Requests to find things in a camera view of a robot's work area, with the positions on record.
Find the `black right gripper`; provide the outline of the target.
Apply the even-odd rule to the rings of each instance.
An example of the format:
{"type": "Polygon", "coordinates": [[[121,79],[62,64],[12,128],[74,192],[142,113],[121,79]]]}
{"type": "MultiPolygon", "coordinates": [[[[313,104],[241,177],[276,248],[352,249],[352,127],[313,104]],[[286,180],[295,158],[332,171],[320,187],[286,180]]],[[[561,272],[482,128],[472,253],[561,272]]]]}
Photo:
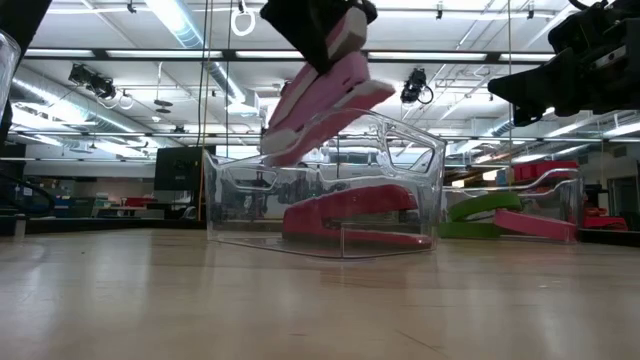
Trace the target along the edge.
{"type": "Polygon", "coordinates": [[[515,106],[515,127],[570,104],[598,113],[640,110],[640,0],[569,3],[578,11],[548,35],[555,57],[488,83],[491,94],[515,106]]]}

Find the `pink stapler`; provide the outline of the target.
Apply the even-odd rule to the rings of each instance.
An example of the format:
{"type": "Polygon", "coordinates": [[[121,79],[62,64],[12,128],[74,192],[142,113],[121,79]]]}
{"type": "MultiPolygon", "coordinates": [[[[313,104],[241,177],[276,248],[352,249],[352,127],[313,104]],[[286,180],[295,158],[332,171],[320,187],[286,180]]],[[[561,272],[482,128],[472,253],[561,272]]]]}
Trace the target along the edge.
{"type": "Polygon", "coordinates": [[[292,166],[312,149],[336,136],[376,105],[394,95],[392,85],[371,78],[362,48],[368,25],[354,9],[327,41],[343,55],[330,71],[320,75],[306,60],[281,92],[260,146],[269,166],[292,166]]]}

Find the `pink tape roll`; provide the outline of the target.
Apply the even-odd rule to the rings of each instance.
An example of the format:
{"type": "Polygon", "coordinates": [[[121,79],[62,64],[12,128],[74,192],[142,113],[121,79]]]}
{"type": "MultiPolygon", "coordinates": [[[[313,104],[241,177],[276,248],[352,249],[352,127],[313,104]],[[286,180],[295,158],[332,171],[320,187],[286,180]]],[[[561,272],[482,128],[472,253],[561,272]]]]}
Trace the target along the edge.
{"type": "Polygon", "coordinates": [[[493,223],[498,227],[528,236],[543,237],[565,243],[576,242],[577,226],[553,218],[498,209],[494,215],[493,223]]]}

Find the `red stapler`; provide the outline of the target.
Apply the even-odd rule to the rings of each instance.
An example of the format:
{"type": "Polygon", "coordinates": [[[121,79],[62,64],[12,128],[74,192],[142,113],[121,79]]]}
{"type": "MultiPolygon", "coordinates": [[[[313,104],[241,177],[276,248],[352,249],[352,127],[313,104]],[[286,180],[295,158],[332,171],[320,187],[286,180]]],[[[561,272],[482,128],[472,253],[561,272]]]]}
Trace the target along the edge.
{"type": "Polygon", "coordinates": [[[282,237],[331,245],[430,248],[433,240],[429,236],[384,225],[379,219],[417,208],[412,192],[400,185],[346,189],[291,205],[284,213],[282,237]]]}

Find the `black overhead rig beam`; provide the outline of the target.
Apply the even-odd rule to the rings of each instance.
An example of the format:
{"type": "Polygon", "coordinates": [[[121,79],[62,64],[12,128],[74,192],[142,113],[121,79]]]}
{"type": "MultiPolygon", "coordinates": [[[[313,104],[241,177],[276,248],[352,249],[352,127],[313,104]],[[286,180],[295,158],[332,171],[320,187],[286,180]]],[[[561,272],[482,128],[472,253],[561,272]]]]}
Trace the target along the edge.
{"type": "MultiPolygon", "coordinates": [[[[500,51],[379,51],[364,50],[365,56],[378,63],[446,63],[446,64],[541,64],[553,57],[552,53],[500,51]]],[[[203,57],[226,62],[277,62],[301,61],[302,55],[293,50],[201,50],[187,49],[80,49],[80,48],[32,48],[26,51],[27,59],[95,61],[196,61],[203,57]]]]}

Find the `clear plastic bin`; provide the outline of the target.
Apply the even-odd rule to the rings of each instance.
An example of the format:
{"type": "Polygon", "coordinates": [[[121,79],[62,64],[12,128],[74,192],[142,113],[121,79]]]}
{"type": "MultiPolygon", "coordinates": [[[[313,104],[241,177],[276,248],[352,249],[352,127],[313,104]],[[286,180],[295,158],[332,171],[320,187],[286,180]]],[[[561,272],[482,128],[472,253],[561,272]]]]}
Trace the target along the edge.
{"type": "MultiPolygon", "coordinates": [[[[469,198],[498,192],[513,192],[520,197],[523,208],[520,211],[510,211],[570,222],[577,226],[577,230],[582,225],[583,179],[577,169],[568,167],[547,170],[543,172],[542,175],[534,178],[534,180],[527,181],[522,185],[513,184],[511,186],[494,186],[484,188],[447,187],[443,190],[442,195],[441,223],[454,222],[449,219],[448,215],[448,208],[451,205],[469,198]]],[[[493,219],[496,211],[497,210],[471,215],[466,220],[460,222],[494,224],[493,219]]],[[[498,238],[521,237],[565,243],[543,237],[528,236],[523,233],[507,230],[501,227],[499,228],[502,231],[502,235],[498,238]]]]}
{"type": "Polygon", "coordinates": [[[0,125],[3,122],[12,78],[20,55],[19,44],[6,32],[0,30],[0,125]]]}
{"type": "Polygon", "coordinates": [[[250,248],[319,258],[366,259],[436,248],[446,143],[398,120],[368,111],[292,166],[269,166],[265,156],[241,160],[203,157],[207,238],[250,248]],[[281,222],[291,205],[352,188],[394,184],[409,189],[418,208],[381,215],[384,225],[414,225],[430,248],[331,245],[292,241],[278,232],[221,231],[227,222],[281,222]]]}

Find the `black monitor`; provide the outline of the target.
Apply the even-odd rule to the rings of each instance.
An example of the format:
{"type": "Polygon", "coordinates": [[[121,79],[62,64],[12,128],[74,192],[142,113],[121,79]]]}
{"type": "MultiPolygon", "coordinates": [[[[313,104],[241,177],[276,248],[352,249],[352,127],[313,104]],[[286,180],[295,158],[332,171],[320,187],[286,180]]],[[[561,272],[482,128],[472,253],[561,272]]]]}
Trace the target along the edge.
{"type": "Polygon", "coordinates": [[[195,192],[200,184],[201,147],[161,148],[156,153],[154,189],[195,192]]]}

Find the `black ceiling device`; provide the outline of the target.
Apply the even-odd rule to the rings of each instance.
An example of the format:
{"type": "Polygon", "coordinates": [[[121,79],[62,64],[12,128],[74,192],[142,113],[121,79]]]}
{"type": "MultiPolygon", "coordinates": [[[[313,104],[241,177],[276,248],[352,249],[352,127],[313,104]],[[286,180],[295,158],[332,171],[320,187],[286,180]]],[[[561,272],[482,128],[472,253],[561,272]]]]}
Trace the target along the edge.
{"type": "Polygon", "coordinates": [[[68,80],[76,86],[84,87],[102,100],[112,100],[116,97],[117,89],[113,79],[93,71],[85,64],[74,63],[68,80]]]}

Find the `silver ventilation duct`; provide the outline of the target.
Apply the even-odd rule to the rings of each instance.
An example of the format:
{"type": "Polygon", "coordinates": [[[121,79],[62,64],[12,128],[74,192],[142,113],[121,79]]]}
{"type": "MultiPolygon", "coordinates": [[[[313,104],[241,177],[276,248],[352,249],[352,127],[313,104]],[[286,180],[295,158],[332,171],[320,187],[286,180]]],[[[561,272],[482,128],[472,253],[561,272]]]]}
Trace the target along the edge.
{"type": "Polygon", "coordinates": [[[183,0],[144,0],[147,7],[185,49],[197,50],[204,66],[203,72],[217,85],[225,98],[225,109],[238,116],[257,116],[259,105],[249,96],[220,62],[213,60],[213,51],[203,31],[197,26],[191,10],[183,0]]]}

